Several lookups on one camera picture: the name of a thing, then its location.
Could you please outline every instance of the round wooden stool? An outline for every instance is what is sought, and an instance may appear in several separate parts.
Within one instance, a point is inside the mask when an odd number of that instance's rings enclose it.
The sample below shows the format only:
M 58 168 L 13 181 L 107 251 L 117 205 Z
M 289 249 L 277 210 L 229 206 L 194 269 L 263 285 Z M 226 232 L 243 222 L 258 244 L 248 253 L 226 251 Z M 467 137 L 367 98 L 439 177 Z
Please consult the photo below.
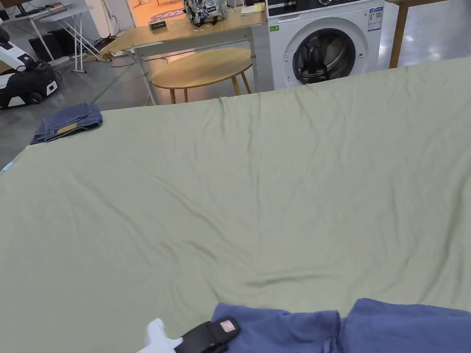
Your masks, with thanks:
M 170 90 L 175 104 L 175 90 L 183 89 L 185 102 L 188 102 L 188 89 L 211 85 L 229 78 L 232 79 L 235 93 L 240 96 L 236 76 L 241 74 L 247 91 L 251 93 L 244 71 L 252 66 L 250 50 L 227 48 L 207 50 L 185 56 L 165 65 L 154 73 L 151 82 L 154 86 Z

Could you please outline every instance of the monitor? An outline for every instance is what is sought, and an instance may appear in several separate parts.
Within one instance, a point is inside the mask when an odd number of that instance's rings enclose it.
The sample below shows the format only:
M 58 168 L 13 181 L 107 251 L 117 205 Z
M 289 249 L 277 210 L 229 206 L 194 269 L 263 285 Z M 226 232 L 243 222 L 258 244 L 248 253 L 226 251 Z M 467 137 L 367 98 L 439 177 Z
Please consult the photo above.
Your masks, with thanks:
M 12 8 L 14 6 L 18 7 L 20 10 L 20 14 L 23 16 L 27 15 L 28 13 L 25 11 L 23 7 L 23 3 L 28 2 L 31 0 L 0 0 L 4 8 Z
M 21 5 L 24 2 L 28 2 L 30 0 L 0 0 L 4 8 L 12 8 L 16 5 Z

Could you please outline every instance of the white desk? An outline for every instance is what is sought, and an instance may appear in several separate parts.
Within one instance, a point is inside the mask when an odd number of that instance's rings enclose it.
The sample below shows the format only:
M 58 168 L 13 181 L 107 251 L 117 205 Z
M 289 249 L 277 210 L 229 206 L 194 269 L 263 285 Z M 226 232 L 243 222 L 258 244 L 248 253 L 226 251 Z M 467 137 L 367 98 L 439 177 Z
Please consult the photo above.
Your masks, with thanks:
M 51 16 L 51 15 L 54 15 L 58 12 L 61 12 L 61 11 L 65 11 L 67 10 L 67 7 L 64 6 L 64 5 L 57 5 L 57 6 L 54 6 L 53 8 L 50 8 L 50 9 L 46 9 L 44 11 L 41 11 L 41 12 L 38 12 L 36 14 L 32 14 L 32 15 L 28 15 L 28 16 L 23 16 L 23 17 L 12 17 L 8 20 L 5 20 L 3 21 L 4 24 L 10 24 L 10 23 L 13 23 L 13 22 L 17 22 L 17 21 L 23 21 L 23 20 L 28 20 L 29 23 L 31 23 L 31 26 L 33 27 L 34 31 L 36 32 L 36 34 L 38 35 L 39 37 L 39 40 L 41 41 L 41 43 L 44 45 L 44 48 L 46 49 L 46 51 L 48 52 L 48 55 L 49 57 L 51 58 L 51 64 L 52 65 L 55 65 L 55 64 L 58 64 L 58 62 L 56 60 L 54 60 L 52 54 L 51 54 L 51 51 L 49 50 L 48 46 L 46 45 L 46 43 L 44 42 L 44 39 L 42 38 L 41 36 L 41 33 L 39 32 L 38 30 L 38 27 L 36 27 L 36 24 L 34 23 L 34 20 L 39 20 L 40 18 L 44 18 L 44 17 L 47 17 L 47 16 Z
M 56 15 L 48 16 L 48 17 L 45 17 L 45 18 L 42 18 L 42 19 L 39 20 L 40 22 L 57 22 L 67 33 L 69 33 L 73 37 L 74 43 L 75 43 L 75 70 L 72 70 L 72 71 L 74 71 L 74 72 L 86 73 L 86 71 L 83 70 L 82 48 L 87 49 L 91 54 L 93 54 L 97 58 L 97 60 L 101 60 L 101 58 L 99 58 L 89 47 L 87 47 L 83 43 L 83 41 L 85 41 L 88 45 L 90 45 L 90 47 L 97 54 L 100 54 L 98 49 L 96 49 L 82 35 L 82 14 L 84 12 L 89 12 L 92 9 L 93 9 L 93 6 L 80 6 L 80 7 L 76 7 L 76 8 L 67 9 L 66 11 L 62 11 L 62 12 L 56 14 Z M 79 31 L 77 31 L 77 21 L 75 21 L 75 16 L 79 17 Z M 61 22 L 61 20 L 64 20 L 68 17 L 73 18 L 73 27 L 69 23 L 67 23 L 66 21 L 64 21 L 64 23 Z M 72 32 L 70 32 L 70 30 L 68 30 L 66 28 L 66 26 L 68 26 L 69 29 L 73 31 L 73 34 L 72 34 Z M 78 58 L 78 56 L 77 56 L 77 41 L 78 40 L 79 40 L 79 43 L 80 43 L 80 69 L 78 68 L 78 60 L 77 60 L 77 58 Z

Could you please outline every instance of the green floor line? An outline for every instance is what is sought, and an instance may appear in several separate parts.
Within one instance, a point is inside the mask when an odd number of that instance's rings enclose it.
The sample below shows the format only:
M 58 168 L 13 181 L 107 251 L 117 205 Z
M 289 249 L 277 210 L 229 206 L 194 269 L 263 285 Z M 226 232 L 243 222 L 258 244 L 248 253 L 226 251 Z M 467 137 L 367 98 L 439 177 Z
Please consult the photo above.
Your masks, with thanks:
M 129 65 L 121 74 L 119 74 L 113 81 L 110 82 L 110 84 L 108 86 L 106 86 L 99 94 L 98 96 L 95 97 L 94 100 L 91 101 L 90 104 L 94 104 L 97 100 L 99 100 L 105 93 L 107 90 L 109 90 L 111 88 L 112 85 L 114 85 L 116 83 L 117 80 L 119 80 L 130 68 L 132 67 L 132 64 Z

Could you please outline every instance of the backpack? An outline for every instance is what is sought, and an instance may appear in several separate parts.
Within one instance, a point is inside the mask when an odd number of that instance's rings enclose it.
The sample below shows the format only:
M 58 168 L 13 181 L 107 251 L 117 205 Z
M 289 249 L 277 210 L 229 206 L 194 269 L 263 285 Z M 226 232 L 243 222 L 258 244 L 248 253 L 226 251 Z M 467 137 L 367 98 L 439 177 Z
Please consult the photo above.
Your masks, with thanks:
M 227 0 L 183 0 L 183 12 L 196 27 L 227 17 Z

